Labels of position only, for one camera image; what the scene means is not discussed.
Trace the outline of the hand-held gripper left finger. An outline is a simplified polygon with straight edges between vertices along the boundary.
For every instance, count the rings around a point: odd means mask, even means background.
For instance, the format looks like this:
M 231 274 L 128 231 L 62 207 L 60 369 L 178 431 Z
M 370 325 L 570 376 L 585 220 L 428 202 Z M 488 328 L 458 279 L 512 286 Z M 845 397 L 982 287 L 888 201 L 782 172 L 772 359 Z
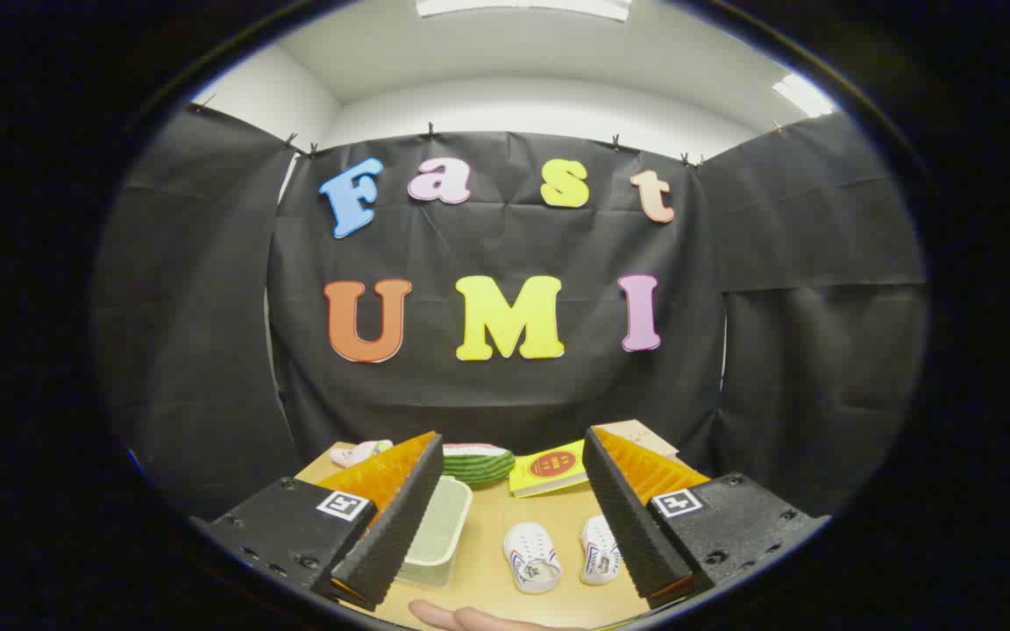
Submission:
M 444 440 L 429 431 L 320 482 L 278 479 L 197 527 L 304 598 L 373 611 L 402 567 L 443 470 Z

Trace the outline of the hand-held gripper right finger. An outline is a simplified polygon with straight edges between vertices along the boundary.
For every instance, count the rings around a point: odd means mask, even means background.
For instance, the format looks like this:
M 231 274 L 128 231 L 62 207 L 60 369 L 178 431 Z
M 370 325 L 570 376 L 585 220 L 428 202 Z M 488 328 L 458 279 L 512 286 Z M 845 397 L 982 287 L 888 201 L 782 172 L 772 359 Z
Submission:
M 626 571 L 652 608 L 748 579 L 829 522 L 752 477 L 710 479 L 600 427 L 587 430 L 582 462 Z

